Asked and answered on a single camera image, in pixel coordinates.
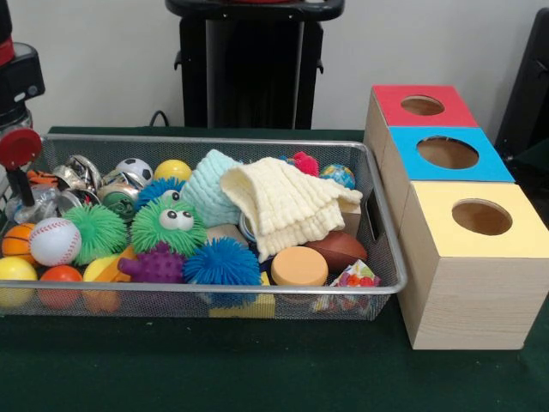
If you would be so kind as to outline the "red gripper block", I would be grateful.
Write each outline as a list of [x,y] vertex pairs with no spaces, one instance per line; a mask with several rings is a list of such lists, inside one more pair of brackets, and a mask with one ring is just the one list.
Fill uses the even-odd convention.
[[20,168],[34,161],[42,150],[39,134],[29,128],[10,130],[1,136],[1,165],[10,171],[10,187],[25,207],[35,205],[27,174]]

